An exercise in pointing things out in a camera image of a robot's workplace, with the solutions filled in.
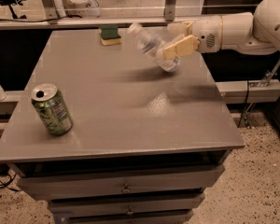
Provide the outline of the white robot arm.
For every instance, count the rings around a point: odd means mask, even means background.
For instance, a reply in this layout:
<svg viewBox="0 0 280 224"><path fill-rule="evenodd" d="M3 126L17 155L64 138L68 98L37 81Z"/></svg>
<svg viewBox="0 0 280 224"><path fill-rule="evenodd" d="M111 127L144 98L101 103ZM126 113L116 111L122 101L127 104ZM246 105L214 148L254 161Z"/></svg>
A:
<svg viewBox="0 0 280 224"><path fill-rule="evenodd" d="M245 55L280 52L280 0L263 0L253 13L201 16L167 29L175 38L161 50L166 59L222 49Z"/></svg>

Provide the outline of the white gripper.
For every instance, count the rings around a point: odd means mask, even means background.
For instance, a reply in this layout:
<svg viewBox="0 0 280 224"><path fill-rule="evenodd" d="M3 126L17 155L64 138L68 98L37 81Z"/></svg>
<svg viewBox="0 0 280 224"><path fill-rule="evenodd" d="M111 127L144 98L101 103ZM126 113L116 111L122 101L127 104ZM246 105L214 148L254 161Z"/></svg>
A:
<svg viewBox="0 0 280 224"><path fill-rule="evenodd" d="M162 48L165 59L188 56L196 50L200 53L217 52L221 48L220 16L201 17L194 24L193 21L169 23L167 30L170 34L179 36Z"/></svg>

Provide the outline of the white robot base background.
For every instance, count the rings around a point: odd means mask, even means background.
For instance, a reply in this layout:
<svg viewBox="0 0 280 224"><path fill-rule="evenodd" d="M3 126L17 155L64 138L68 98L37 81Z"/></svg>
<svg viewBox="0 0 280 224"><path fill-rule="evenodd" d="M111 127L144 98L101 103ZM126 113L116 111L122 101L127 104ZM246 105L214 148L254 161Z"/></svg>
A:
<svg viewBox="0 0 280 224"><path fill-rule="evenodd" d="M100 8L97 0L53 0L60 17L78 16L81 18L99 17Z"/></svg>

